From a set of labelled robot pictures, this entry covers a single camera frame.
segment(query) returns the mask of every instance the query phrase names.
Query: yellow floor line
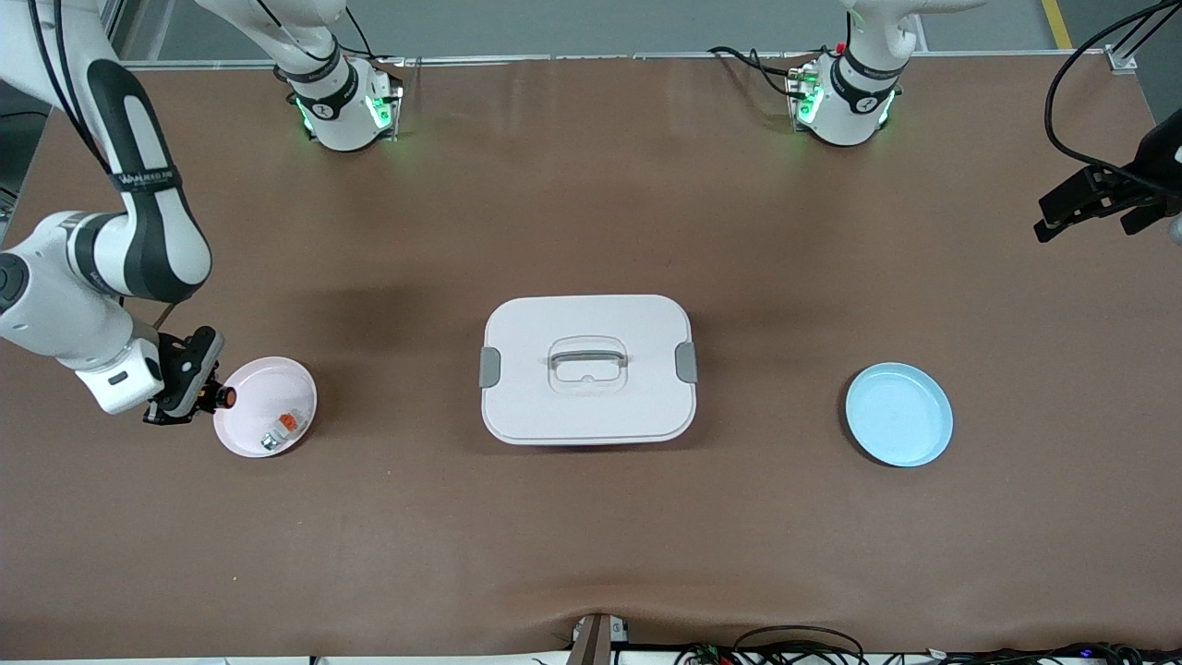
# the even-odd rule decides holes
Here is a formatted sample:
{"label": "yellow floor line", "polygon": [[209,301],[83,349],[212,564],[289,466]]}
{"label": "yellow floor line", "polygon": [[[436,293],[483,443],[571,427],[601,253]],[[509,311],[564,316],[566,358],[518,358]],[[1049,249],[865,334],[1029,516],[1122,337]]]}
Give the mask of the yellow floor line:
{"label": "yellow floor line", "polygon": [[1056,47],[1072,48],[1067,24],[1063,22],[1063,12],[1059,11],[1059,0],[1043,0],[1043,11],[1046,12],[1046,22],[1051,24]]}

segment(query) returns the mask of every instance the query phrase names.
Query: black cable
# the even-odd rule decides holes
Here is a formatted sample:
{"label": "black cable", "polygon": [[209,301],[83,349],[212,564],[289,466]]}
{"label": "black cable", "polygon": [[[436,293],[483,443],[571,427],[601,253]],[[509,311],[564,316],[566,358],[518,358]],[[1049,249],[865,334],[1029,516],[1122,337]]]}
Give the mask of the black cable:
{"label": "black cable", "polygon": [[382,58],[397,58],[398,57],[398,56],[390,56],[389,53],[368,53],[368,52],[365,52],[362,48],[352,48],[352,47],[345,46],[344,44],[340,45],[340,50],[345,51],[346,53],[352,53],[355,56],[362,56],[366,60],[381,60]]}
{"label": "black cable", "polygon": [[1047,137],[1047,139],[1051,141],[1051,144],[1054,145],[1054,148],[1057,150],[1059,150],[1060,152],[1063,152],[1064,155],[1067,155],[1069,157],[1071,157],[1073,159],[1084,162],[1085,164],[1091,164],[1091,165],[1105,169],[1105,170],[1108,170],[1110,172],[1119,175],[1121,177],[1124,177],[1126,180],[1136,182],[1137,184],[1141,184],[1142,187],[1148,188],[1150,191],[1154,191],[1155,194],[1160,194],[1160,195],[1164,195],[1164,196],[1170,196],[1170,197],[1182,196],[1182,191],[1175,191],[1175,190],[1170,189],[1169,187],[1163,187],[1162,184],[1160,184],[1157,182],[1154,182],[1151,180],[1147,180],[1144,177],[1141,177],[1139,175],[1130,172],[1130,171],[1128,171],[1128,170],[1125,170],[1125,169],[1123,169],[1123,168],[1121,168],[1121,167],[1118,167],[1116,164],[1109,163],[1109,162],[1106,162],[1104,159],[1099,159],[1099,158],[1093,157],[1091,155],[1085,155],[1084,152],[1080,152],[1078,150],[1073,150],[1072,148],[1069,148],[1067,145],[1065,145],[1063,143],[1063,141],[1060,141],[1059,137],[1056,136],[1056,133],[1054,133],[1053,117],[1054,117],[1054,94],[1059,90],[1059,84],[1063,82],[1063,77],[1066,76],[1067,70],[1070,70],[1071,66],[1074,65],[1076,61],[1079,60],[1079,58],[1082,58],[1083,54],[1089,48],[1091,48],[1092,46],[1095,46],[1097,43],[1099,43],[1099,40],[1104,39],[1109,34],[1111,34],[1111,33],[1121,30],[1122,27],[1124,27],[1124,26],[1126,26],[1126,25],[1136,21],[1137,19],[1149,17],[1150,14],[1155,14],[1155,13],[1160,12],[1161,9],[1167,8],[1167,7],[1177,7],[1180,5],[1182,5],[1182,0],[1162,0],[1161,2],[1158,2],[1156,5],[1152,5],[1150,7],[1145,7],[1144,9],[1141,9],[1139,12],[1129,14],[1128,17],[1125,17],[1125,18],[1116,21],[1116,22],[1113,22],[1112,25],[1105,27],[1104,30],[1102,30],[1102,31],[1097,32],[1095,35],[1092,35],[1087,41],[1085,41],[1084,44],[1082,44],[1079,46],[1079,48],[1076,48],[1076,52],[1072,53],[1067,58],[1067,60],[1065,63],[1063,63],[1063,66],[1059,67],[1059,71],[1056,72],[1054,78],[1051,79],[1051,86],[1046,91],[1046,105],[1045,105],[1045,107],[1043,110],[1043,125],[1044,125],[1044,129],[1046,130],[1046,137]]}
{"label": "black cable", "polygon": [[785,90],[785,89],[780,87],[779,85],[777,85],[774,80],[772,80],[772,77],[767,73],[767,67],[764,66],[764,61],[759,59],[759,51],[755,51],[754,48],[752,48],[751,50],[751,57],[752,57],[752,59],[755,60],[755,66],[759,67],[759,71],[761,71],[764,73],[764,80],[766,80],[767,84],[772,86],[772,90],[775,90],[780,94],[784,94],[785,97],[791,97],[793,99],[804,99],[805,98],[805,96],[804,96],[803,92],[795,92],[795,91]]}
{"label": "black cable", "polygon": [[58,74],[53,70],[53,61],[50,58],[50,48],[45,45],[45,35],[41,34],[41,15],[37,9],[37,0],[27,0],[28,5],[28,20],[33,28],[33,38],[37,40],[37,50],[41,56],[41,64],[45,66],[45,76],[50,79],[50,85],[53,86],[53,92],[58,96],[58,103],[61,104],[61,110],[65,111],[66,117],[70,118],[70,124],[73,125],[74,131],[82,137],[83,143],[90,148],[95,158],[98,163],[103,165],[103,170],[111,172],[111,168],[108,165],[106,159],[103,155],[90,142],[90,132],[86,131],[80,124],[79,119],[74,117],[73,110],[66,102],[65,92],[61,91],[61,82],[58,80]]}
{"label": "black cable", "polygon": [[1141,48],[1141,45],[1144,44],[1147,39],[1149,39],[1150,37],[1152,37],[1155,32],[1157,32],[1158,30],[1161,30],[1161,27],[1165,24],[1165,21],[1170,20],[1174,17],[1174,14],[1178,13],[1178,9],[1182,9],[1182,5],[1175,5],[1174,8],[1170,9],[1170,13],[1165,14],[1165,18],[1163,18],[1160,21],[1157,21],[1157,25],[1155,25],[1154,27],[1149,28],[1149,32],[1147,32],[1145,34],[1141,35],[1141,39],[1137,40],[1137,43],[1132,45],[1132,48],[1129,48],[1129,53],[1130,54],[1136,53],[1137,48]]}
{"label": "black cable", "polygon": [[681,659],[684,658],[689,653],[694,653],[694,646],[693,645],[687,646],[686,648],[681,650],[681,653],[677,654],[677,658],[673,659],[673,665],[681,665]]}
{"label": "black cable", "polygon": [[[123,298],[119,298],[119,304],[123,304]],[[168,314],[173,313],[174,308],[176,308],[176,302],[168,302],[168,306],[164,307],[164,311],[160,312],[160,315],[156,317],[156,322],[152,322],[151,326],[160,330],[160,326],[164,325],[164,321],[168,320]]]}
{"label": "black cable", "polygon": [[78,103],[78,94],[74,92],[73,76],[70,74],[70,58],[66,56],[65,28],[61,27],[61,0],[53,0],[53,35],[58,40],[58,61],[61,65],[61,77],[66,79],[66,92],[70,93],[70,105],[78,118],[78,124],[82,125],[79,132],[83,143],[95,155],[98,163],[103,165],[103,170],[110,175],[111,164],[103,158],[102,152],[98,150],[98,143],[95,141],[95,135],[90,131],[90,126],[86,125],[86,116],[83,115],[82,104]]}
{"label": "black cable", "polygon": [[1149,22],[1149,17],[1142,18],[1137,22],[1137,25],[1132,27],[1132,30],[1130,30],[1128,33],[1125,33],[1124,37],[1121,38],[1121,41],[1116,43],[1116,46],[1112,47],[1112,51],[1119,51],[1121,47],[1124,46],[1124,43],[1128,41],[1129,38],[1132,37],[1138,30],[1141,30],[1141,26],[1145,25],[1147,22]]}
{"label": "black cable", "polygon": [[294,34],[292,34],[286,28],[284,28],[284,22],[280,21],[279,17],[277,17],[275,13],[271,11],[271,7],[267,7],[266,2],[264,2],[262,0],[254,0],[254,1],[259,4],[259,7],[261,7],[262,11],[266,12],[268,17],[271,17],[271,20],[275,22],[275,26],[278,26],[279,30],[282,30],[285,33],[287,33],[287,37],[290,37],[292,39],[292,45],[296,46],[297,48],[299,48],[300,51],[303,51],[305,56],[307,56],[309,58],[312,58],[313,60],[316,60],[318,63],[327,63],[329,60],[332,59],[332,54],[331,53],[327,57],[325,57],[325,58],[320,58],[319,56],[313,56],[307,48],[304,47],[303,44],[299,43],[298,39],[296,39]]}
{"label": "black cable", "polygon": [[847,635],[847,634],[843,633],[842,631],[834,631],[833,628],[824,628],[824,627],[820,627],[820,626],[804,626],[804,625],[799,625],[799,624],[787,624],[787,625],[784,625],[784,626],[765,626],[762,628],[755,628],[753,631],[747,631],[746,633],[739,635],[735,639],[735,644],[734,644],[734,646],[732,648],[738,650],[739,645],[741,645],[743,641],[746,641],[746,640],[748,640],[748,639],[751,639],[751,638],[753,638],[755,635],[760,635],[760,634],[764,634],[764,633],[787,633],[787,632],[825,633],[827,635],[833,635],[833,637],[842,638],[843,640],[852,644],[855,647],[857,647],[858,653],[862,654],[862,656],[865,656],[865,653],[866,653],[866,650],[862,648],[862,643],[859,643],[858,640],[853,639],[851,635]]}
{"label": "black cable", "polygon": [[41,116],[43,118],[50,117],[50,113],[45,111],[13,111],[11,113],[0,113],[0,119],[14,118],[20,116]]}
{"label": "black cable", "polygon": [[740,53],[739,51],[736,51],[736,50],[734,50],[734,48],[732,48],[729,46],[715,46],[714,48],[710,48],[709,51],[707,51],[707,53],[714,53],[714,54],[726,53],[728,56],[734,56],[735,58],[739,59],[739,61],[741,61],[742,64],[747,65],[748,67],[764,69],[768,73],[774,73],[777,76],[788,76],[788,70],[781,70],[781,69],[778,69],[778,67],[768,67],[766,65],[764,67],[760,67],[758,64],[755,64],[754,60],[749,59],[747,56],[743,56],[742,53]]}
{"label": "black cable", "polygon": [[362,44],[365,46],[365,54],[372,58],[374,48],[369,45],[369,38],[365,37],[365,31],[362,30],[361,24],[358,24],[357,19],[353,17],[353,11],[348,5],[345,6],[345,15],[349,17],[349,20],[353,24],[353,28],[357,30],[357,35],[362,38]]}
{"label": "black cable", "polygon": [[1169,665],[1182,661],[1182,650],[1141,651],[1129,645],[1106,643],[1076,643],[1051,651],[999,650],[986,653],[949,653],[941,665],[1045,665],[1060,663],[1059,658],[1100,659],[1105,665],[1143,665],[1154,661]]}

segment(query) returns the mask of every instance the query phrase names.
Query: box lid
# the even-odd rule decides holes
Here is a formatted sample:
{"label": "box lid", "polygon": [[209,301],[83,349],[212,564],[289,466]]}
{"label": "box lid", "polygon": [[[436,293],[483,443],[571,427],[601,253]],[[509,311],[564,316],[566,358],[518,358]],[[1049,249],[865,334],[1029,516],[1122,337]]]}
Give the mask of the box lid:
{"label": "box lid", "polygon": [[664,295],[518,298],[485,327],[481,409],[509,444],[671,439],[694,418],[696,382],[689,317]]}

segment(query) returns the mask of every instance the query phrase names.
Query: gray side clip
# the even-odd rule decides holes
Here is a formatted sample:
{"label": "gray side clip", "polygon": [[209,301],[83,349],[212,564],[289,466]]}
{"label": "gray side clip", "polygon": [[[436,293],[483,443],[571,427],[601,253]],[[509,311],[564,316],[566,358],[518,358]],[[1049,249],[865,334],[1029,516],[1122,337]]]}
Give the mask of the gray side clip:
{"label": "gray side clip", "polygon": [[501,380],[501,352],[493,347],[480,350],[480,389],[492,389]]}
{"label": "gray side clip", "polygon": [[697,384],[697,356],[694,353],[694,343],[682,343],[673,351],[674,365],[677,369],[677,379],[686,384]]}

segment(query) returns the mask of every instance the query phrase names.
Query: brown tablecloth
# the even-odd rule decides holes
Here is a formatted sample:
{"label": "brown tablecloth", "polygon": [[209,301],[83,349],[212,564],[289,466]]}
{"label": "brown tablecloth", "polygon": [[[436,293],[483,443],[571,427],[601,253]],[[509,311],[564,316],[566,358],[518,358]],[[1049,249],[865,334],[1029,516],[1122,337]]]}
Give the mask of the brown tablecloth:
{"label": "brown tablecloth", "polygon": [[[413,71],[400,141],[359,154],[305,141],[268,72],[143,73],[215,256],[167,328],[222,330],[226,371],[300,360],[320,411],[291,454],[242,459],[209,418],[105,417],[0,347],[0,657],[538,650],[589,611],[651,640],[791,621],[873,650],[1176,646],[1182,248],[1116,220],[1035,241],[1078,168],[1043,135],[1060,61],[916,59],[851,149],[709,60]],[[1059,107],[1115,161],[1151,125],[1099,57]],[[117,206],[54,117],[8,242]],[[690,430],[496,442],[486,317],[600,292],[689,312]],[[879,361],[952,399],[926,468],[843,435]]]}

